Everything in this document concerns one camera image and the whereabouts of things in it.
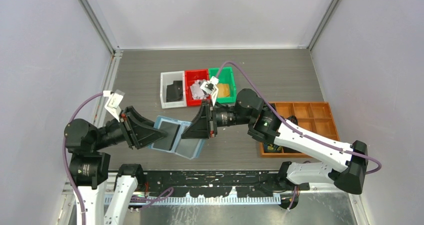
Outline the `blue leather card holder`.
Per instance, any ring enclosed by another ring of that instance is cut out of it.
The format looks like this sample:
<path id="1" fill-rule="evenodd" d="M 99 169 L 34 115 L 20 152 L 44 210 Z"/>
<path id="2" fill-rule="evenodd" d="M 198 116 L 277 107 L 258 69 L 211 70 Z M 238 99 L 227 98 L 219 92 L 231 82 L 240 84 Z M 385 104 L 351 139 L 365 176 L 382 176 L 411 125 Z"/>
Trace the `blue leather card holder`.
<path id="1" fill-rule="evenodd" d="M 153 150 L 171 153 L 193 160 L 200 156 L 204 139 L 182 139 L 182 134 L 192 123 L 165 116 L 158 116 L 154 128 L 167 132 L 167 137 L 162 138 L 148 147 Z"/>

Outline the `grey card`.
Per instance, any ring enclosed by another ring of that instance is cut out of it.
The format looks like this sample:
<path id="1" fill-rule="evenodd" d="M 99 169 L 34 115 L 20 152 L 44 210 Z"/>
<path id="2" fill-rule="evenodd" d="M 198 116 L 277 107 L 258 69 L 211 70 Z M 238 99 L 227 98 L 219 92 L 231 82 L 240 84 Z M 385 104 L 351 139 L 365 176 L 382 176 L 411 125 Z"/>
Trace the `grey card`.
<path id="1" fill-rule="evenodd" d="M 163 121 L 159 128 L 166 132 L 166 136 L 153 143 L 151 147 L 156 150 L 170 152 L 173 148 L 180 126 L 181 125 L 177 123 Z"/>

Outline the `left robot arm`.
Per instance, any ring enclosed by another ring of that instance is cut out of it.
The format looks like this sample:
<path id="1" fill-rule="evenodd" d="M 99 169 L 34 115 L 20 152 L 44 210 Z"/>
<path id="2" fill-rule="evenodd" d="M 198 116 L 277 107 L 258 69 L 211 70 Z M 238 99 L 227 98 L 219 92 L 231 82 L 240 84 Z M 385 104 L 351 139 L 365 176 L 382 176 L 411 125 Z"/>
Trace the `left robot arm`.
<path id="1" fill-rule="evenodd" d="M 64 129 L 64 147 L 71 154 L 68 171 L 76 196 L 79 225 L 122 225 L 134 192 L 146 185 L 140 164 L 122 164 L 115 177 L 113 196 L 105 208 L 105 193 L 111 156 L 101 149 L 127 143 L 131 149 L 142 149 L 164 139 L 168 133 L 141 116 L 132 106 L 121 110 L 103 127 L 78 118 Z"/>

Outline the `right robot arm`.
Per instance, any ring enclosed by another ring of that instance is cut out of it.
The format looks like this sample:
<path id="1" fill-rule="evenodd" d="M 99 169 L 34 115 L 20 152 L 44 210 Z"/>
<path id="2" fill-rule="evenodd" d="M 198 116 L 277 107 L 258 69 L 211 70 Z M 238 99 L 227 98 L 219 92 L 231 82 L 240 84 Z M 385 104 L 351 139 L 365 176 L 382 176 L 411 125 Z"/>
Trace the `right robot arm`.
<path id="1" fill-rule="evenodd" d="M 247 134 L 254 140 L 286 147 L 317 162 L 281 164 L 276 181 L 283 190 L 305 183 L 327 183 L 350 194 L 363 192 L 368 167 L 368 146 L 359 140 L 346 143 L 306 130 L 269 108 L 255 91 L 242 89 L 233 106 L 204 100 L 182 139 L 209 139 L 219 127 L 247 125 Z"/>

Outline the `silver cards in red bin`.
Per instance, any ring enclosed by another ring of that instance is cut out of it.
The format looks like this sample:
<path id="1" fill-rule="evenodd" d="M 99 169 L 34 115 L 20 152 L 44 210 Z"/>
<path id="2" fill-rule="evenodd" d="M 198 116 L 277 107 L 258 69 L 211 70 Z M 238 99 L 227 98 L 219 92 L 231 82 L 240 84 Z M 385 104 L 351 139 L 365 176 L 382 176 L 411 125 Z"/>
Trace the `silver cards in red bin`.
<path id="1" fill-rule="evenodd" d="M 190 86 L 191 97 L 193 100 L 204 100 L 209 97 L 209 94 L 201 89 L 201 85 L 205 82 L 205 79 L 195 80 Z"/>

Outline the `black cards in white bin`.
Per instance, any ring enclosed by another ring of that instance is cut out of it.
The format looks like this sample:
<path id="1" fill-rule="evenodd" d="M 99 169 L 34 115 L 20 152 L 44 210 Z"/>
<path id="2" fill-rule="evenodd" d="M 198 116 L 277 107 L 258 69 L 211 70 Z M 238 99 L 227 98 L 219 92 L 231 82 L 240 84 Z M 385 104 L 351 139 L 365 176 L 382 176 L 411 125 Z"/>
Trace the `black cards in white bin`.
<path id="1" fill-rule="evenodd" d="M 174 80 L 172 84 L 166 86 L 166 102 L 180 102 L 183 100 L 184 91 L 183 91 L 183 81 Z"/>

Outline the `gold cards in green bin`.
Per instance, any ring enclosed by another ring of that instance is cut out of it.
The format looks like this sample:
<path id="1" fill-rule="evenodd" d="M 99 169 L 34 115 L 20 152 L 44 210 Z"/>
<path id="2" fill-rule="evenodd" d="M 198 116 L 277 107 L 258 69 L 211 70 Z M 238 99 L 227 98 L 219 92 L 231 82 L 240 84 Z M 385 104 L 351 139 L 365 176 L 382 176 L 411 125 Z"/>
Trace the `gold cards in green bin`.
<path id="1" fill-rule="evenodd" d="M 218 94 L 217 98 L 228 98 L 231 95 L 230 85 L 228 83 L 218 83 Z"/>

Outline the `red plastic bin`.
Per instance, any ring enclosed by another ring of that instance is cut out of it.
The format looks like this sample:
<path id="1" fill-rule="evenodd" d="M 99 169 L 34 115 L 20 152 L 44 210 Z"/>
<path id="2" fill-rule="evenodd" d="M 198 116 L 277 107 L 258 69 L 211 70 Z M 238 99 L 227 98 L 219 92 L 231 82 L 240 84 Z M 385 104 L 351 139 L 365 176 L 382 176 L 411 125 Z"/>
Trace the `red plastic bin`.
<path id="1" fill-rule="evenodd" d="M 209 97 L 201 88 L 202 82 L 209 80 L 207 69 L 186 70 L 184 72 L 186 104 L 188 107 L 199 106 Z"/>

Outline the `white plastic bin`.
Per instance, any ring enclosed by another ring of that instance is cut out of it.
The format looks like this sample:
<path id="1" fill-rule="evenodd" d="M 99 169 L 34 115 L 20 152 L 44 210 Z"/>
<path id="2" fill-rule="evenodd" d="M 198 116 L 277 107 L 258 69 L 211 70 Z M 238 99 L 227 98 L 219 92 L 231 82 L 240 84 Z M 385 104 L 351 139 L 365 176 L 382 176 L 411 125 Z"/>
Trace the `white plastic bin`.
<path id="1" fill-rule="evenodd" d="M 160 102 L 163 109 L 187 106 L 185 72 L 170 71 L 160 73 Z"/>

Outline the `green plastic bin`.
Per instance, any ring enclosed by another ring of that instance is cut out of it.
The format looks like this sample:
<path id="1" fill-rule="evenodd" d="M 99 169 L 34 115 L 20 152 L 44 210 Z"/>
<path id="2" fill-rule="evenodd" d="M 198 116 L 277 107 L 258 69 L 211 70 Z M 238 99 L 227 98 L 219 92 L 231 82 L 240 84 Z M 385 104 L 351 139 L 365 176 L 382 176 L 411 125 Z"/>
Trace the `green plastic bin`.
<path id="1" fill-rule="evenodd" d="M 220 104 L 233 104 L 236 101 L 237 86 L 234 77 L 234 72 L 231 67 L 224 67 L 219 76 L 217 75 L 218 68 L 209 68 L 209 76 L 219 79 L 218 96 L 216 101 Z"/>

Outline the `rolled belt bottom left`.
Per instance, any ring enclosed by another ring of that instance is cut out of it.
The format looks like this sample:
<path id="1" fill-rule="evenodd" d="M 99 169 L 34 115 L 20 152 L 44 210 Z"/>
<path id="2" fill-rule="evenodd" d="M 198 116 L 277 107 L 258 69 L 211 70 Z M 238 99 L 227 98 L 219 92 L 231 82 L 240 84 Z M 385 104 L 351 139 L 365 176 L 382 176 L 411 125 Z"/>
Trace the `rolled belt bottom left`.
<path id="1" fill-rule="evenodd" d="M 264 143 L 263 144 L 263 151 L 264 153 L 281 153 L 282 152 L 282 147 L 275 145 L 275 144 L 270 144 L 270 143 Z"/>

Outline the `orange compartment tray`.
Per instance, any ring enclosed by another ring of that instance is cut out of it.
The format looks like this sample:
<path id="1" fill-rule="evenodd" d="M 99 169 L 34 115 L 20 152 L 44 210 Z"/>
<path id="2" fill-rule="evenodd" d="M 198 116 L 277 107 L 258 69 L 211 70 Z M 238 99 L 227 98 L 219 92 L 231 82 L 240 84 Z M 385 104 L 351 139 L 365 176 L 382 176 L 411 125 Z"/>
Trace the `orange compartment tray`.
<path id="1" fill-rule="evenodd" d="M 296 116 L 298 125 L 320 136 L 339 141 L 339 134 L 333 119 L 330 105 L 324 101 L 275 101 L 270 103 L 284 118 Z M 263 158 L 309 158 L 304 153 L 264 153 L 263 143 L 259 145 L 260 156 Z"/>

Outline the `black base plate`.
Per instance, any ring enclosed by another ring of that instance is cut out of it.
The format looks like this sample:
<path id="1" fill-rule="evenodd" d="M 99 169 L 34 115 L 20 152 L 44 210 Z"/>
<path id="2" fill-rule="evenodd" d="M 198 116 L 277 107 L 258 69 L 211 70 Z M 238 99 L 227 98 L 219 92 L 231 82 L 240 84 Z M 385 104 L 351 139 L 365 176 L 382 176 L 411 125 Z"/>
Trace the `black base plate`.
<path id="1" fill-rule="evenodd" d="M 145 170 L 136 192 L 156 196 L 173 188 L 172 198 L 225 198 L 235 189 L 238 198 L 271 197 L 291 192 L 273 170 Z"/>

